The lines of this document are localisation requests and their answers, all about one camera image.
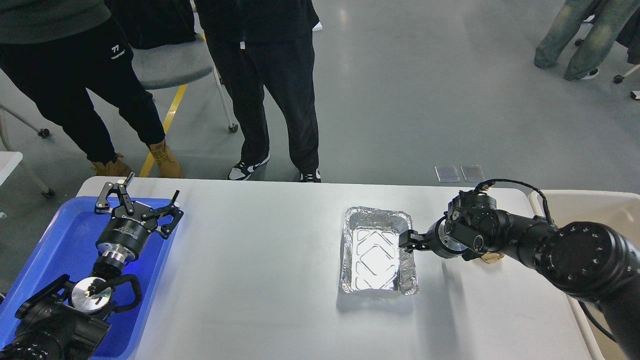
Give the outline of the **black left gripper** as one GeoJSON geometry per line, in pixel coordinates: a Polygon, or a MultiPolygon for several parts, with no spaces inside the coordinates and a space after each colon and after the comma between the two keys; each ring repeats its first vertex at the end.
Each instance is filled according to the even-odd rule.
{"type": "Polygon", "coordinates": [[[151,208],[146,203],[133,202],[127,187],[136,176],[131,171],[125,180],[106,182],[94,203],[95,214],[108,214],[110,220],[96,240],[98,255],[118,262],[134,262],[139,259],[152,232],[162,239],[168,239],[183,217],[184,212],[177,205],[180,190],[176,189],[169,204],[151,208]],[[108,198],[115,194],[119,206],[112,208],[108,198]],[[160,224],[163,218],[170,218],[160,224]]]}

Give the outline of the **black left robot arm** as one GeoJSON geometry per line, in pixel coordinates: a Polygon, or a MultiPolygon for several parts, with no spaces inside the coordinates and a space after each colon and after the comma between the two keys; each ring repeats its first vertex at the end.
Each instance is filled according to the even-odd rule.
{"type": "Polygon", "coordinates": [[[1,303],[3,360],[125,360],[141,337],[183,210],[134,178],[59,208],[1,303]]]}

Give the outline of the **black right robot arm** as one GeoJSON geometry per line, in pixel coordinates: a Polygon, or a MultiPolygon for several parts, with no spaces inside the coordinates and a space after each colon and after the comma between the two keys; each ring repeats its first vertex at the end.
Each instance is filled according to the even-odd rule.
{"type": "Polygon", "coordinates": [[[574,221],[554,223],[546,196],[543,216],[526,218],[498,209],[491,178],[460,191],[444,215],[424,234],[404,231],[398,246],[407,252],[432,251],[470,261],[503,254],[537,271],[556,289],[594,304],[608,324],[608,337],[630,360],[640,357],[639,251],[611,227],[574,221]]]}

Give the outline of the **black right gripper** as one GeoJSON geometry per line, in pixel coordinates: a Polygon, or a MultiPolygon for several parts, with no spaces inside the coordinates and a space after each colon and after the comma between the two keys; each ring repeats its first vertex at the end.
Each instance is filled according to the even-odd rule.
{"type": "Polygon", "coordinates": [[[451,259],[462,256],[468,248],[445,233],[446,216],[442,216],[424,234],[409,229],[398,236],[398,248],[407,253],[432,251],[436,255],[451,259]]]}

